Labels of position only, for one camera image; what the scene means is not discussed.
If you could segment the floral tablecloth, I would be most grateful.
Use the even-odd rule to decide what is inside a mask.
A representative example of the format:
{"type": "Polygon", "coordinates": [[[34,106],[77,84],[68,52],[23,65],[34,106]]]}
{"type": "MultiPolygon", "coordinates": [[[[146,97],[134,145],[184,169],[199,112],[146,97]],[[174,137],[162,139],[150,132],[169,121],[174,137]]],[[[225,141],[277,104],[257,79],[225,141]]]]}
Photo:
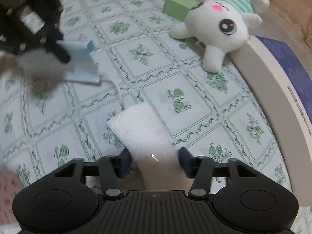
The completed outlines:
{"type": "MultiPolygon", "coordinates": [[[[260,104],[236,67],[201,67],[193,40],[174,40],[165,0],[62,0],[61,30],[92,41],[126,106],[147,101],[177,146],[216,162],[234,157],[293,191],[260,104]]],[[[26,77],[1,53],[1,165],[28,186],[75,157],[96,161],[123,148],[107,122],[121,110],[116,89],[26,77]]]]}

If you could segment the pink cup with lid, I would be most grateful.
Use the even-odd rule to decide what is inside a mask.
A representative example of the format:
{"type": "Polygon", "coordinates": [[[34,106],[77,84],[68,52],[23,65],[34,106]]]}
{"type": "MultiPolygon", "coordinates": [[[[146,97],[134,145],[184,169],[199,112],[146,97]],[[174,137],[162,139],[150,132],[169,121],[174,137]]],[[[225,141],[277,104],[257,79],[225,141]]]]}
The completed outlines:
{"type": "Polygon", "coordinates": [[[23,188],[20,178],[11,170],[1,168],[1,226],[17,223],[12,210],[13,199],[23,188]]]}

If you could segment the white bunny plush toy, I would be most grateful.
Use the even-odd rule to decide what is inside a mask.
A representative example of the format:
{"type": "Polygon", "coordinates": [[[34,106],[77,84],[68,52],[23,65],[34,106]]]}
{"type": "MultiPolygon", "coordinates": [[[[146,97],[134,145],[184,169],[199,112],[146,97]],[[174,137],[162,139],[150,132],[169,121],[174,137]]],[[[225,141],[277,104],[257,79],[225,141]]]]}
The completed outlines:
{"type": "Polygon", "coordinates": [[[262,24],[261,16],[269,8],[269,0],[203,0],[169,34],[178,40],[194,37],[204,44],[203,69],[218,73],[226,54],[249,39],[249,30],[262,24]]]}

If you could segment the blue and white flat box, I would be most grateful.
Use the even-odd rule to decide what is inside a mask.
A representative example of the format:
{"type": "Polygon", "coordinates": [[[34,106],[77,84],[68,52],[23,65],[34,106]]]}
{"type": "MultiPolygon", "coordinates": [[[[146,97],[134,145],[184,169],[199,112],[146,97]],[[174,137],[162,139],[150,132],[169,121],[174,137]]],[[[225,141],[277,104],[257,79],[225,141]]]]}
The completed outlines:
{"type": "Polygon", "coordinates": [[[229,54],[256,95],[284,157],[301,206],[311,204],[311,79],[289,46],[251,36],[229,54]]]}

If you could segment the clear mask wrapper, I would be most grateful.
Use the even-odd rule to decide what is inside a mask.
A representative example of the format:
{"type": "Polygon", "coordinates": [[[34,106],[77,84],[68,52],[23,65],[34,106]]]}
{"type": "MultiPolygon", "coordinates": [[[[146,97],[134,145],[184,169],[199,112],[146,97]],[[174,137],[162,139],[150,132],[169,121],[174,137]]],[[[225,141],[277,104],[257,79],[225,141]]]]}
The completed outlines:
{"type": "Polygon", "coordinates": [[[71,63],[62,63],[53,53],[41,49],[21,54],[15,58],[25,73],[31,76],[65,80],[74,73],[71,63]]]}

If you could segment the small green box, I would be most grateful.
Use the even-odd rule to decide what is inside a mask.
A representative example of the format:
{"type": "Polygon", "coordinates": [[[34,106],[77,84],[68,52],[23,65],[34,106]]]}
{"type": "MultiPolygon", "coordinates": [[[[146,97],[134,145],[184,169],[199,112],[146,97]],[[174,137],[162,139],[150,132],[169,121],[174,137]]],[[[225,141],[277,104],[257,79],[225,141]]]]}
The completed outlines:
{"type": "Polygon", "coordinates": [[[199,2],[196,0],[165,0],[163,12],[178,21],[184,21],[188,12],[197,4],[199,2]]]}

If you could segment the blue face mask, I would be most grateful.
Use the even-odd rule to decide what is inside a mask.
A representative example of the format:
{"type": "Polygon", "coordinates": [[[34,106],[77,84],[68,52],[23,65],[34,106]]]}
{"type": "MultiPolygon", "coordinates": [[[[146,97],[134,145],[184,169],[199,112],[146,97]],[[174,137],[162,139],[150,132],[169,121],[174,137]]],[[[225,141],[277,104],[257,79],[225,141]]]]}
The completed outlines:
{"type": "Polygon", "coordinates": [[[98,68],[91,56],[94,51],[93,41],[59,40],[57,44],[70,56],[69,63],[53,68],[57,78],[80,83],[99,83],[98,68]]]}

